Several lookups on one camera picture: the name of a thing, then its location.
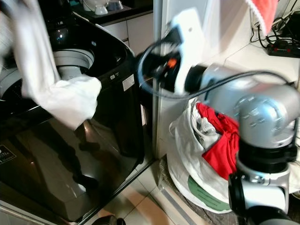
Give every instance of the washing machine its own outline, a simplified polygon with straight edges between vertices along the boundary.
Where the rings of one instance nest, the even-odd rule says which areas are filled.
[[[0,199],[55,224],[80,222],[105,206],[143,161],[134,56],[110,34],[72,16],[69,6],[56,5],[61,1],[40,2],[60,74],[80,71],[99,79],[102,89],[93,118],[73,131],[22,97],[14,59],[6,58]]]

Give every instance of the warning label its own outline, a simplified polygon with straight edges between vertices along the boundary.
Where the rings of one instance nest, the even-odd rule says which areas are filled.
[[[0,165],[13,158],[16,158],[16,156],[7,147],[0,145]]]

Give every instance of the red clothing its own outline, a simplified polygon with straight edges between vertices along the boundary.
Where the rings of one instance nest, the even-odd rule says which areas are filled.
[[[202,103],[197,103],[197,110],[201,117],[206,117],[221,138],[202,157],[224,179],[228,180],[229,174],[236,171],[235,155],[239,150],[239,125],[230,117],[219,113]]]

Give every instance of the tiled floor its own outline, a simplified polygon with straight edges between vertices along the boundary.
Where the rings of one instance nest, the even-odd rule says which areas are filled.
[[[111,214],[124,218],[127,225],[188,225],[184,216],[157,187],[157,177],[158,162],[155,162],[85,225],[91,225],[97,218]],[[195,224],[207,224],[176,194],[172,197]]]

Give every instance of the washing machine drum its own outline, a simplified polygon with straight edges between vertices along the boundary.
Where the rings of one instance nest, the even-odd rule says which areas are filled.
[[[63,49],[53,52],[54,61],[62,80],[81,76],[94,63],[94,54],[83,49]],[[3,69],[0,74],[0,99],[18,100],[21,95],[22,77],[14,67]]]

